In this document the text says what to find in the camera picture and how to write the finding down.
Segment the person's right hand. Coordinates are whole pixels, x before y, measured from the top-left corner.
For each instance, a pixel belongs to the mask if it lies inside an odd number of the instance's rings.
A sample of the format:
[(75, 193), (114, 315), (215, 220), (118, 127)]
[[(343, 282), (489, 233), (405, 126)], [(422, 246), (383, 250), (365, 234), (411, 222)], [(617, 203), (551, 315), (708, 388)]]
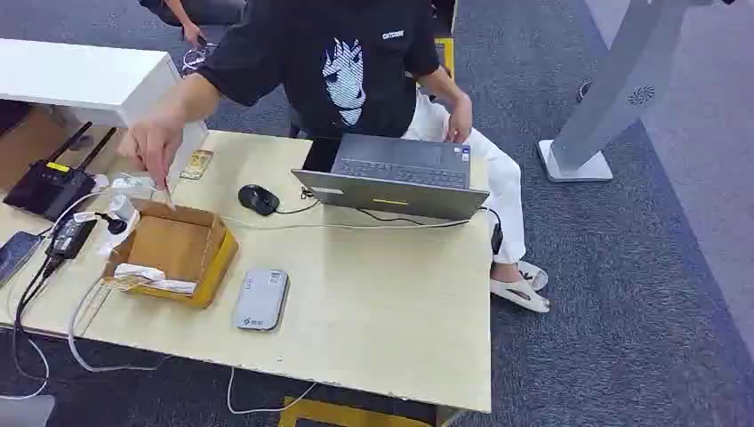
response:
[(185, 122), (166, 111), (150, 114), (130, 127), (118, 147), (118, 154), (147, 172), (158, 189), (167, 187), (167, 176), (182, 144)]

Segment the person's left hand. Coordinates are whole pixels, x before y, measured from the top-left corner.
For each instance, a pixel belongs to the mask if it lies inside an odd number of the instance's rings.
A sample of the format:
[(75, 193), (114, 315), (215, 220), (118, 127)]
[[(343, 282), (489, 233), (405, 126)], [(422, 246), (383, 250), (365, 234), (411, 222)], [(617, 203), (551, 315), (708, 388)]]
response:
[(451, 102), (450, 116), (447, 122), (445, 141), (465, 142), (473, 129), (473, 107), (469, 96), (461, 92)]

